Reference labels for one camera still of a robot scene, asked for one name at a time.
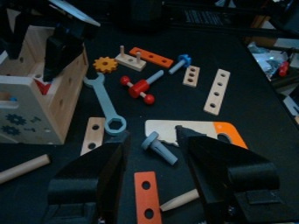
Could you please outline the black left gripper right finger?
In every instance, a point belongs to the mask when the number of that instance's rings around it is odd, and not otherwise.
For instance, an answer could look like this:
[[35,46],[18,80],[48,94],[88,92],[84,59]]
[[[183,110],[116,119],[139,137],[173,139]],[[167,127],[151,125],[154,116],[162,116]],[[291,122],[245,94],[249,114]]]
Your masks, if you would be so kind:
[[207,224],[299,222],[299,212],[281,197],[279,176],[270,160],[181,125],[175,132]]

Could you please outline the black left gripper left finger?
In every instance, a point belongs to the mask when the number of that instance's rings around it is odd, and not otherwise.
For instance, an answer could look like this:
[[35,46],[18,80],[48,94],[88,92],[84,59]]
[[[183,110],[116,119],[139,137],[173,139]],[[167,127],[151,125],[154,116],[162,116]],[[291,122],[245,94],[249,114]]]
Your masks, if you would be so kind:
[[116,224],[131,135],[124,131],[71,161],[48,187],[42,224]]

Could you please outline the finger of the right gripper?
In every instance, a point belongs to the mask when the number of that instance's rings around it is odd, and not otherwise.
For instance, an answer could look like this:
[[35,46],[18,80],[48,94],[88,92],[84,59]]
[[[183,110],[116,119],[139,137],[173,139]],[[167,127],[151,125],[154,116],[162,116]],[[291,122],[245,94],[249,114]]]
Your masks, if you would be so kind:
[[0,8],[0,45],[7,51],[11,59],[18,59],[23,50],[24,36],[31,24],[31,16],[22,12],[14,19],[11,28],[8,10]]
[[82,53],[83,40],[71,35],[70,29],[56,27],[47,38],[43,80],[52,81]]

